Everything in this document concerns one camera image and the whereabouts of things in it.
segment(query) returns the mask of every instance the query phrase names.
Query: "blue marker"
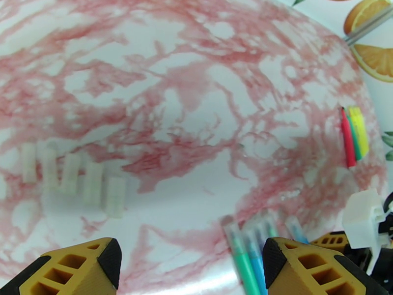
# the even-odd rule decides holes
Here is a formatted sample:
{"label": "blue marker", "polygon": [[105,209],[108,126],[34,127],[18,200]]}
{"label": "blue marker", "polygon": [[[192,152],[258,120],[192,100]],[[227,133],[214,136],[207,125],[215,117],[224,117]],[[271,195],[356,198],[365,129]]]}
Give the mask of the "blue marker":
{"label": "blue marker", "polygon": [[302,226],[296,216],[290,216],[285,221],[285,226],[295,239],[295,241],[309,244],[306,235],[303,232]]}
{"label": "blue marker", "polygon": [[253,267],[256,282],[259,287],[261,295],[268,295],[265,282],[265,271],[263,269],[263,259],[261,255],[261,248],[257,237],[255,228],[246,228],[243,230],[244,242],[246,250],[250,257],[251,266]]}

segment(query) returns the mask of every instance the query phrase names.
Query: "white plastic piece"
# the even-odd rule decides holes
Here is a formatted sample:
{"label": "white plastic piece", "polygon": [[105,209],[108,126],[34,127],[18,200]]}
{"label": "white plastic piece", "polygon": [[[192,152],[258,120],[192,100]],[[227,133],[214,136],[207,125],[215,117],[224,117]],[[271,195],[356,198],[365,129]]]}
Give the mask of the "white plastic piece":
{"label": "white plastic piece", "polygon": [[63,173],[60,190],[69,195],[76,195],[78,191],[78,175],[81,158],[77,154],[67,154],[64,158]]}
{"label": "white plastic piece", "polygon": [[105,212],[112,218],[121,218],[124,212],[126,180],[121,177],[110,177],[107,186],[107,202]]}
{"label": "white plastic piece", "polygon": [[379,223],[385,221],[382,198],[376,189],[350,196],[342,216],[342,225],[352,249],[370,248],[372,257],[367,268],[371,275],[381,248],[390,243],[389,236],[379,235]]}
{"label": "white plastic piece", "polygon": [[22,181],[23,183],[37,182],[37,164],[34,143],[22,144]]}
{"label": "white plastic piece", "polygon": [[47,147],[42,156],[42,180],[44,190],[54,191],[58,189],[57,177],[57,153],[54,149]]}
{"label": "white plastic piece", "polygon": [[86,204],[100,205],[103,172],[104,165],[102,163],[89,162],[87,164],[83,188],[83,201]]}

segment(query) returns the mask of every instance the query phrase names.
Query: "marker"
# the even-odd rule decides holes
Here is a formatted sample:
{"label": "marker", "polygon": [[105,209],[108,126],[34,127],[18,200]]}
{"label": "marker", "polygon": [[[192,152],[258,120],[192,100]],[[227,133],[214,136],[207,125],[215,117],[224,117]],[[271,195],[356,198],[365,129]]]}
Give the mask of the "marker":
{"label": "marker", "polygon": [[251,266],[253,267],[256,282],[259,287],[259,292],[261,295],[268,295],[261,247],[259,247],[258,240],[256,238],[256,230],[254,228],[250,228],[243,230],[242,232],[244,235],[246,249],[250,257]]}
{"label": "marker", "polygon": [[242,226],[242,231],[254,227],[254,225],[259,221],[260,215],[254,214],[248,221],[246,221]]}
{"label": "marker", "polygon": [[352,135],[352,140],[353,140],[353,148],[354,148],[354,151],[355,151],[355,158],[356,158],[356,161],[359,161],[359,160],[362,159],[362,154],[360,152],[360,146],[359,146],[358,138],[357,138],[356,133],[355,133],[355,127],[354,127],[354,125],[352,123],[352,119],[348,116],[348,114],[347,114],[347,119],[349,121],[349,126],[351,127],[351,135]]}
{"label": "marker", "polygon": [[258,222],[254,223],[253,229],[255,230],[256,240],[258,241],[261,252],[265,246],[266,240],[269,238],[266,230],[266,223],[261,218]]}
{"label": "marker", "polygon": [[261,213],[261,221],[266,226],[266,233],[270,238],[279,237],[280,234],[278,232],[276,222],[269,211]]}
{"label": "marker", "polygon": [[359,140],[359,147],[362,157],[365,157],[369,152],[369,145],[368,145],[368,137],[367,137],[367,130],[365,127],[365,120],[363,118],[362,111],[359,107],[350,107],[349,108],[349,115],[352,119],[355,132],[358,136]]}
{"label": "marker", "polygon": [[223,227],[244,291],[247,295],[261,295],[239,226],[232,221]]}
{"label": "marker", "polygon": [[344,136],[344,147],[345,147],[345,155],[347,160],[347,167],[350,168],[356,165],[356,159],[355,159],[355,150],[353,147],[351,127],[349,125],[349,121],[345,113],[344,107],[341,108],[341,128],[342,128],[342,134]]}
{"label": "marker", "polygon": [[295,241],[309,244],[309,241],[307,240],[307,237],[303,232],[302,226],[300,225],[299,220],[296,216],[288,217],[285,220],[285,226],[287,227]]}

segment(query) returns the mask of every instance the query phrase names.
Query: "table surface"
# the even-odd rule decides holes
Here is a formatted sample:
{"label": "table surface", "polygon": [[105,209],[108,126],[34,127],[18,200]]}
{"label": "table surface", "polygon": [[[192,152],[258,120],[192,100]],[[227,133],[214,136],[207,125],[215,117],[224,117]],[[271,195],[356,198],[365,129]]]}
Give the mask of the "table surface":
{"label": "table surface", "polygon": [[[45,251],[113,236],[119,295],[242,294],[221,217],[281,208],[315,238],[352,193],[386,196],[360,70],[300,13],[270,0],[3,0],[0,13],[2,284]],[[370,141],[351,170],[348,105]],[[76,152],[126,178],[123,218],[43,194],[40,163],[23,184],[29,141],[39,159],[55,144],[60,171]]]}

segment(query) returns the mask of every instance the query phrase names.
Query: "green marker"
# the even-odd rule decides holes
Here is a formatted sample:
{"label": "green marker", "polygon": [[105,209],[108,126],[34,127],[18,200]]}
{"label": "green marker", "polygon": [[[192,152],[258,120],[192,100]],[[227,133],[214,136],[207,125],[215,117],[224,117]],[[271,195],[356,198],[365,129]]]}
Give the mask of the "green marker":
{"label": "green marker", "polygon": [[239,226],[236,222],[231,222],[224,226],[224,231],[244,291],[247,295],[261,295]]}
{"label": "green marker", "polygon": [[351,135],[353,140],[353,148],[355,150],[356,161],[361,160],[362,154],[360,153],[360,146],[358,142],[358,137],[356,136],[355,129],[351,120],[351,117],[347,114],[347,119],[349,120],[349,126],[351,127]]}

